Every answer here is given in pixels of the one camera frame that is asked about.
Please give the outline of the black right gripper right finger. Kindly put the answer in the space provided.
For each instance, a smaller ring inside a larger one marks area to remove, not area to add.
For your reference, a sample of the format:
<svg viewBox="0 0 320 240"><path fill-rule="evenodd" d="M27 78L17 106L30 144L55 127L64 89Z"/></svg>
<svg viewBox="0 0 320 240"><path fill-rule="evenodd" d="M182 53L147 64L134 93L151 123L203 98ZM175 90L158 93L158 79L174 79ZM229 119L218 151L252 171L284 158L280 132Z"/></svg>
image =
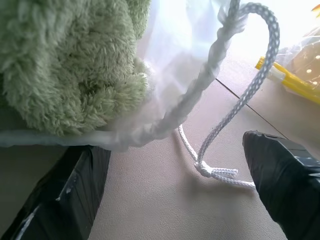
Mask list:
<svg viewBox="0 0 320 240"><path fill-rule="evenodd" d="M288 240L320 240L320 160L289 139L250 130L242 145L259 198Z"/></svg>

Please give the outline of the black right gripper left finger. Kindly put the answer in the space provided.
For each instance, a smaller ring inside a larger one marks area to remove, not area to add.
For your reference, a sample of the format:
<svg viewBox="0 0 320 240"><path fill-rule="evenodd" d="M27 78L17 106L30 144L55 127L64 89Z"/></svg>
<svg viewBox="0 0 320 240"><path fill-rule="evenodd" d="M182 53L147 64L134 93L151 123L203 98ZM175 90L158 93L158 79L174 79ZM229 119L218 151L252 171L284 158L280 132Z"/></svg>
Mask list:
<svg viewBox="0 0 320 240"><path fill-rule="evenodd" d="M71 146L34 187L0 240L88 240L111 151Z"/></svg>

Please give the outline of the green fluffy plush toy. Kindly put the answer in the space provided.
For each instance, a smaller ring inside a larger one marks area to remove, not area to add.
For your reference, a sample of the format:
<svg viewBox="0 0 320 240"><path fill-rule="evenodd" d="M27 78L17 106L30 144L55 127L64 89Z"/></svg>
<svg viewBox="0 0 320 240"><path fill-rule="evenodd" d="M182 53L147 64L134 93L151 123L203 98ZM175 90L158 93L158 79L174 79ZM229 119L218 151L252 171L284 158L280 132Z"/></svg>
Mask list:
<svg viewBox="0 0 320 240"><path fill-rule="evenodd" d="M0 119L56 136L106 126L147 97L137 42L151 0L0 0Z"/></svg>

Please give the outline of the white mesh drawstring bag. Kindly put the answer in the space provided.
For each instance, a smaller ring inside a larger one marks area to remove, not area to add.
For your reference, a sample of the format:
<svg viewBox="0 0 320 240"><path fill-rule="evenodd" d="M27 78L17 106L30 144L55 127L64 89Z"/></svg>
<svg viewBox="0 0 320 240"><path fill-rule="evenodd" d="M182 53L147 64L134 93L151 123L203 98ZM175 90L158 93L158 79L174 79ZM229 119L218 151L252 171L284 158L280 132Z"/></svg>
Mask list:
<svg viewBox="0 0 320 240"><path fill-rule="evenodd" d="M27 129L14 111L4 109L0 147L91 145L118 151L166 138L218 76L232 37L244 30L245 7L238 0L155 0L138 44L149 88L135 111L84 135L57 137Z"/></svg>

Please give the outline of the clear yellow-trimmed plastic pouch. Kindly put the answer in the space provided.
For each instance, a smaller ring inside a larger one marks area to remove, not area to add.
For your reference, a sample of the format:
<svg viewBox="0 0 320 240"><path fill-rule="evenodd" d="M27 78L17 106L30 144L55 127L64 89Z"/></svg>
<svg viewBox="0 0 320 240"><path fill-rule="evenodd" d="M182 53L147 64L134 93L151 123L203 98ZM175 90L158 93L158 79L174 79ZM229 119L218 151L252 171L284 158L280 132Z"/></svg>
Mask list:
<svg viewBox="0 0 320 240"><path fill-rule="evenodd" d="M320 27L281 48L267 78L320 105Z"/></svg>

